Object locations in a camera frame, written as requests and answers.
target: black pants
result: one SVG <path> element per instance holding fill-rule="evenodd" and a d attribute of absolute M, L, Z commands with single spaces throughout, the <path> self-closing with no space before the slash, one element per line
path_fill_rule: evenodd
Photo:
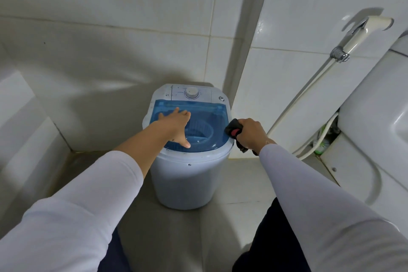
<path fill-rule="evenodd" d="M 115 229 L 98 272 L 131 272 Z M 275 198 L 260 223 L 251 249 L 235 262 L 232 272 L 285 271 L 310 272 L 300 244 Z"/>

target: white sleeve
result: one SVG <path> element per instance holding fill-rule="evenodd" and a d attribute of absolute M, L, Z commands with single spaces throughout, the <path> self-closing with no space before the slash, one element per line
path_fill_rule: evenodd
<path fill-rule="evenodd" d="M 142 184 L 133 158 L 106 153 L 24 213 L 0 240 L 0 271 L 96 271 Z"/>
<path fill-rule="evenodd" d="M 312 271 L 408 271 L 394 225 L 277 144 L 259 158 Z"/>

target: blue transparent lid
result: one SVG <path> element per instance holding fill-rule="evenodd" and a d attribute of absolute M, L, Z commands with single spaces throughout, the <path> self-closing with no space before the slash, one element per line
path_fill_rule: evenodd
<path fill-rule="evenodd" d="M 178 152 L 197 153 L 215 150 L 228 141 L 228 136 L 224 132 L 228 125 L 225 104 L 159 99 L 155 102 L 150 124 L 159 119 L 159 113 L 169 115 L 176 107 L 179 107 L 180 111 L 191 112 L 190 121 L 184 129 L 191 147 L 185 148 L 169 141 L 165 148 Z"/>

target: leg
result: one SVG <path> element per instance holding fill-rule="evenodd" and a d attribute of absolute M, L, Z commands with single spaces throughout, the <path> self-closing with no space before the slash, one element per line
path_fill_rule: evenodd
<path fill-rule="evenodd" d="M 251 249 L 235 262 L 232 272 L 310 272 L 298 239 L 275 198 L 260 223 Z"/>
<path fill-rule="evenodd" d="M 106 256 L 99 264 L 98 272 L 132 272 L 129 262 L 123 252 L 118 228 L 112 234 Z"/>

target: bathroom floor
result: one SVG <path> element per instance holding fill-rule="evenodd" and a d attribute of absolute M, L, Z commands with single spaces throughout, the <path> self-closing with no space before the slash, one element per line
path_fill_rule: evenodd
<path fill-rule="evenodd" d="M 89 167 L 103 153 L 73 154 L 56 189 Z M 333 181 L 314 156 L 305 160 Z M 192 211 L 176 211 L 156 199 L 150 174 L 119 224 L 133 271 L 231 271 L 249 249 L 259 223 L 275 198 L 258 159 L 228 160 L 212 201 Z"/>

